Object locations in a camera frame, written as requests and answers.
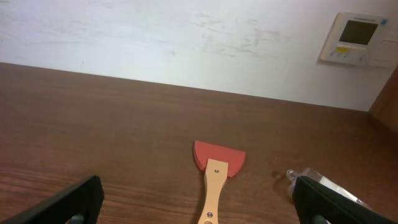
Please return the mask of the orange scraper wooden handle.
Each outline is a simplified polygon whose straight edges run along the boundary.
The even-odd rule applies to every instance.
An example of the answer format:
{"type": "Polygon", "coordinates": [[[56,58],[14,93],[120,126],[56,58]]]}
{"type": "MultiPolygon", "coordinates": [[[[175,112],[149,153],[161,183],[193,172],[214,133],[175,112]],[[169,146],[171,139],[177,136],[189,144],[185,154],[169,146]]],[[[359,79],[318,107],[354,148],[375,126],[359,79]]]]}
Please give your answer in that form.
{"type": "Polygon", "coordinates": [[[246,153],[195,141],[193,156],[198,168],[205,172],[205,203],[198,224],[217,224],[221,191],[227,178],[234,177],[243,168],[246,153]]]}

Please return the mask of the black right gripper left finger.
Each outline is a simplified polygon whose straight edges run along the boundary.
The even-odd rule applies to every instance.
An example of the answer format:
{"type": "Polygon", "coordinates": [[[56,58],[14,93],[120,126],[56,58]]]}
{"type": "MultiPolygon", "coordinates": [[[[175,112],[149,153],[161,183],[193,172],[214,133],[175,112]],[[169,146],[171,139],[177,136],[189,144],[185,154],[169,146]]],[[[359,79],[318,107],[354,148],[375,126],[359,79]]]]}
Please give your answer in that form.
{"type": "Polygon", "coordinates": [[[96,224],[103,201],[101,179],[93,175],[1,223],[96,224]]]}

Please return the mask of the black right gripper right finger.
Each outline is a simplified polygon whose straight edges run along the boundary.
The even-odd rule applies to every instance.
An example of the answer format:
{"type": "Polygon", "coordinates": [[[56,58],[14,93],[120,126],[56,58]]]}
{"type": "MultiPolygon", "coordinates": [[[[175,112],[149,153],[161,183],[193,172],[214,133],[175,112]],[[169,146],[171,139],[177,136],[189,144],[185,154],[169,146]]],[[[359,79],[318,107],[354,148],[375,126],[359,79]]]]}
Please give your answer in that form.
{"type": "Polygon", "coordinates": [[[303,175],[292,199],[300,224],[397,224],[303,175]]]}

